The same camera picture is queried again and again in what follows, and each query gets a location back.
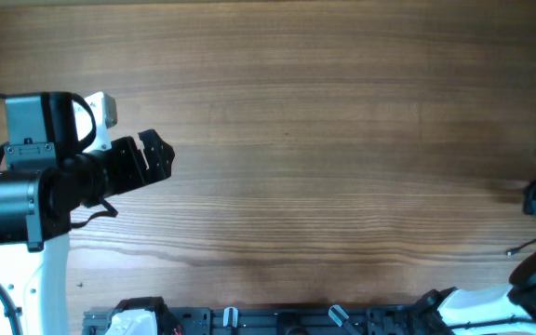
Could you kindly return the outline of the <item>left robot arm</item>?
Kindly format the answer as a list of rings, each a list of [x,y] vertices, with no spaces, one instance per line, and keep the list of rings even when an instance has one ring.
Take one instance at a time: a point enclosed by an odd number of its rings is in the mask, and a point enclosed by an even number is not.
[[[116,216],[110,198],[166,180],[175,157],[156,131],[115,141],[112,97],[6,95],[0,145],[0,334],[65,334],[72,212]]]

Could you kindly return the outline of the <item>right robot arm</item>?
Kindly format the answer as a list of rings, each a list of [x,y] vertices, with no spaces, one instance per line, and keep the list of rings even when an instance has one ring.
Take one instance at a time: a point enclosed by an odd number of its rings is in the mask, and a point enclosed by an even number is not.
[[[536,177],[523,191],[523,213],[536,217]],[[415,315],[426,334],[536,334],[536,252],[504,285],[481,290],[452,288],[425,299]]]

